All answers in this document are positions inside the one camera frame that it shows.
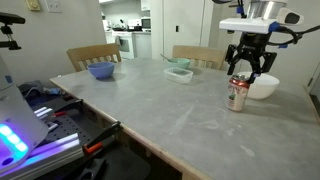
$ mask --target aluminum can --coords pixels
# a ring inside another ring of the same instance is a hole
[[[248,95],[249,78],[244,75],[233,75],[229,80],[226,106],[232,111],[241,111]]]

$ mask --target kitchen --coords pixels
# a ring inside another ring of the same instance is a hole
[[[149,0],[99,0],[107,43],[119,45],[122,59],[151,58]]]

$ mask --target blue light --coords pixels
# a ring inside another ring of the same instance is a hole
[[[23,142],[20,142],[19,144],[16,144],[15,146],[21,152],[26,151],[28,149],[27,145],[24,144]]]
[[[20,142],[20,138],[15,135],[11,134],[10,136],[7,136],[7,139],[12,143],[12,144],[18,144]]]
[[[8,126],[0,125],[0,133],[4,136],[9,136],[10,134],[12,134],[12,131]]]

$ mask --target green container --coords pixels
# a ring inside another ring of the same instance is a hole
[[[187,69],[190,65],[190,59],[187,58],[172,58],[169,59],[167,64],[168,67],[178,67],[182,69]]]

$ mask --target white bowl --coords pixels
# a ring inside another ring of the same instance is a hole
[[[237,74],[250,77],[251,72],[240,72]],[[264,99],[269,97],[278,87],[280,81],[276,77],[268,74],[261,74],[253,84],[250,85],[248,97],[251,99]]]

